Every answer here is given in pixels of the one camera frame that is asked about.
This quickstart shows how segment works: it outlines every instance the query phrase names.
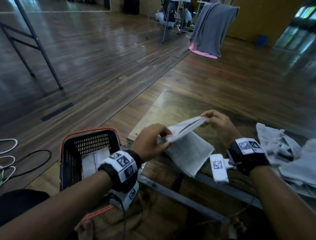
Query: basket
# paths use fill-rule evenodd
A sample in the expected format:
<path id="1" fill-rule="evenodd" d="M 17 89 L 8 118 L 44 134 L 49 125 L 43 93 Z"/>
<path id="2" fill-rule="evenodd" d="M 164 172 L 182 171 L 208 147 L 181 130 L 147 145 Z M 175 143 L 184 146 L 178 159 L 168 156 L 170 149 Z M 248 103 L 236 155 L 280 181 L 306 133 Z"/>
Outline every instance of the basket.
<path id="1" fill-rule="evenodd" d="M 110 154 L 121 150 L 121 139 L 115 128 L 102 127 L 87 129 L 68 134 L 60 145 L 60 191 L 82 180 L 82 155 L 103 148 Z M 101 201 L 85 219 L 105 212 L 111 207 Z"/>

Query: black plastic basket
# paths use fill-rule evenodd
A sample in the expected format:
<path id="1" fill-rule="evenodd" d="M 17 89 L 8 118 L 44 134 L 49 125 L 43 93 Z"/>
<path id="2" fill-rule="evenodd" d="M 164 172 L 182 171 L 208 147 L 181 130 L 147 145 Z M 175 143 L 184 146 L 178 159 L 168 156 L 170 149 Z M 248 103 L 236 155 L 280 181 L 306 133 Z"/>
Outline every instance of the black plastic basket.
<path id="1" fill-rule="evenodd" d="M 112 154 L 121 150 L 121 145 L 117 130 L 111 127 L 68 134 L 60 146 L 60 190 L 82 180 L 82 155 L 107 147 Z"/>

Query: wristband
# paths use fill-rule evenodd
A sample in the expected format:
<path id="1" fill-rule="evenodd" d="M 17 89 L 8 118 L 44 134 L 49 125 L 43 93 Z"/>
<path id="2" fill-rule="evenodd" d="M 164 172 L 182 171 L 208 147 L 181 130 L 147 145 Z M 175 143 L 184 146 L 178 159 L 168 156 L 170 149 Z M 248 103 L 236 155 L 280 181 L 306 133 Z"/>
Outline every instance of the wristband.
<path id="1" fill-rule="evenodd" d="M 112 189 L 118 192 L 129 192 L 136 183 L 141 160 L 137 153 L 117 151 L 101 161 L 98 170 L 105 171 L 112 180 Z"/>
<path id="2" fill-rule="evenodd" d="M 231 162 L 246 176 L 257 166 L 270 166 L 265 150 L 253 138 L 236 139 L 227 153 Z"/>

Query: pile of cloth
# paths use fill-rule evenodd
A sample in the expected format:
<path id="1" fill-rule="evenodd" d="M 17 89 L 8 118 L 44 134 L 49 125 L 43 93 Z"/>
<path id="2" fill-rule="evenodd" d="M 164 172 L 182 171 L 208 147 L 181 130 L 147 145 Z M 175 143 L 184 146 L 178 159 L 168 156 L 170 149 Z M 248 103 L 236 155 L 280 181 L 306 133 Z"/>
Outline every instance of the pile of cloth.
<path id="1" fill-rule="evenodd" d="M 190 50 L 196 54 L 215 58 L 221 56 L 220 44 L 227 28 L 235 20 L 239 7 L 206 3 L 202 8 L 190 37 Z"/>
<path id="2" fill-rule="evenodd" d="M 284 130 L 256 125 L 261 147 L 274 171 L 296 192 L 316 198 L 316 139 L 300 146 Z"/>

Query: hand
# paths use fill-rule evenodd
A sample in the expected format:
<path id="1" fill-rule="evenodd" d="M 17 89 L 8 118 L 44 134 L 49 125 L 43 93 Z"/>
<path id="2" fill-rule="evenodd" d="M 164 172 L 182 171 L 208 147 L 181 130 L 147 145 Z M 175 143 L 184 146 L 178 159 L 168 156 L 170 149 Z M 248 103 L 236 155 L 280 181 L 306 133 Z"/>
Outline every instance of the hand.
<path id="1" fill-rule="evenodd" d="M 130 150 L 136 152 L 142 162 L 149 161 L 169 148 L 170 142 L 157 144 L 158 135 L 172 135 L 171 131 L 162 124 L 156 123 L 144 128 L 133 142 Z"/>
<path id="2" fill-rule="evenodd" d="M 208 117 L 206 123 L 211 124 L 226 147 L 229 147 L 236 139 L 242 138 L 240 132 L 225 114 L 216 110 L 208 110 L 202 113 L 201 117 Z"/>

